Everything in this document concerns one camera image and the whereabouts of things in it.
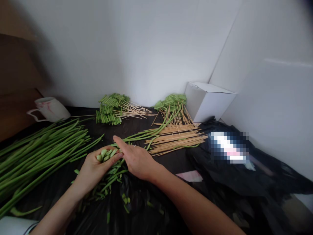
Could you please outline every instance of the person's left hand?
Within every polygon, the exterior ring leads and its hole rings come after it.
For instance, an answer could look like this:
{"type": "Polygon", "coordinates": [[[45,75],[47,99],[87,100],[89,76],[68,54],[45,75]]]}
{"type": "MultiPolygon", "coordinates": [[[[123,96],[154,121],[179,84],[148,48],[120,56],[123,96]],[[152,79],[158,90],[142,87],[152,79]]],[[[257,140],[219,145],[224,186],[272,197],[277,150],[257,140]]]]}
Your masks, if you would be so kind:
{"type": "Polygon", "coordinates": [[[75,188],[75,193],[81,197],[84,197],[88,192],[90,192],[102,179],[108,169],[110,169],[110,167],[124,155],[123,153],[117,151],[116,154],[109,160],[104,163],[100,163],[97,160],[97,155],[101,154],[103,149],[109,151],[111,149],[114,150],[115,148],[111,146],[105,146],[88,154],[82,168],[79,171],[78,176],[72,184],[72,186],[75,188]]]}

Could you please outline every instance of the box flap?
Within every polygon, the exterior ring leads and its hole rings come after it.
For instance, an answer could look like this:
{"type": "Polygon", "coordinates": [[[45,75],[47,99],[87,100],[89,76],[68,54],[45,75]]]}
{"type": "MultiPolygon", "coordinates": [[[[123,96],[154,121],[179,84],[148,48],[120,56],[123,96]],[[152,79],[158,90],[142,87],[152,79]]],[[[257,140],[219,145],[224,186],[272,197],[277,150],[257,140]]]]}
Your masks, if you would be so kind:
{"type": "Polygon", "coordinates": [[[201,83],[201,82],[190,82],[192,85],[199,87],[200,89],[206,92],[216,92],[216,93],[228,93],[228,94],[235,94],[234,92],[225,90],[218,86],[208,84],[208,83],[201,83]]]}

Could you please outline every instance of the white mug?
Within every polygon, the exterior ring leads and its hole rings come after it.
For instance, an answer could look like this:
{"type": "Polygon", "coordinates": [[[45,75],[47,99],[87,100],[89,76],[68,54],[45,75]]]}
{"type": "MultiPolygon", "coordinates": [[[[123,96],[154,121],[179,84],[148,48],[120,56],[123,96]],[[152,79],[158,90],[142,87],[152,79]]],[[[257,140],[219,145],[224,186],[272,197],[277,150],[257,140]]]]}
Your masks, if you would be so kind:
{"type": "Polygon", "coordinates": [[[67,119],[71,116],[68,110],[53,97],[40,98],[35,100],[37,109],[32,109],[27,112],[27,114],[33,116],[36,122],[50,121],[56,122],[60,119],[67,119]],[[31,114],[34,111],[39,111],[46,119],[38,120],[38,118],[31,114]]]}

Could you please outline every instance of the finger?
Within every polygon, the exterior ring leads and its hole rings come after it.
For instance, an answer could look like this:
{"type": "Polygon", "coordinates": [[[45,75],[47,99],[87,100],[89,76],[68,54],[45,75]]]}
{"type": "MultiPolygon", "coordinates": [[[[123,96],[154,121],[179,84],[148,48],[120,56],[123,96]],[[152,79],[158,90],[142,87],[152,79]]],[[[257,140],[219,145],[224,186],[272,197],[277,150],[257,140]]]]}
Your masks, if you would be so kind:
{"type": "Polygon", "coordinates": [[[128,144],[126,144],[120,137],[114,135],[113,140],[124,153],[128,153],[128,144]]]}
{"type": "Polygon", "coordinates": [[[124,156],[123,153],[117,153],[113,157],[111,157],[109,160],[107,160],[106,162],[102,163],[101,165],[103,165],[103,167],[107,171],[108,169],[110,169],[110,167],[112,165],[114,165],[123,156],[124,156]]]}

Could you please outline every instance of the white object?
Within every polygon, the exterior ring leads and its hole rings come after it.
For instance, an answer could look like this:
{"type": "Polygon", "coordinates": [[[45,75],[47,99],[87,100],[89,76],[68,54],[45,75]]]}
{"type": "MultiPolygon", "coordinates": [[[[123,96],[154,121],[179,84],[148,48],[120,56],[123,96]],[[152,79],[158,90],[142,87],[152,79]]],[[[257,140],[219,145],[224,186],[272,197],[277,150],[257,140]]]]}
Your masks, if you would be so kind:
{"type": "Polygon", "coordinates": [[[32,109],[27,112],[27,114],[33,116],[37,122],[50,121],[56,122],[60,119],[67,119],[71,116],[68,110],[53,97],[40,98],[35,100],[37,109],[32,109]],[[39,111],[46,119],[38,120],[38,118],[31,114],[34,111],[39,111]]]}
{"type": "Polygon", "coordinates": [[[219,120],[236,94],[212,84],[188,82],[186,108],[194,122],[204,122],[215,116],[219,120]]]}
{"type": "Polygon", "coordinates": [[[5,216],[0,220],[0,234],[26,235],[36,227],[38,221],[5,216]]]}

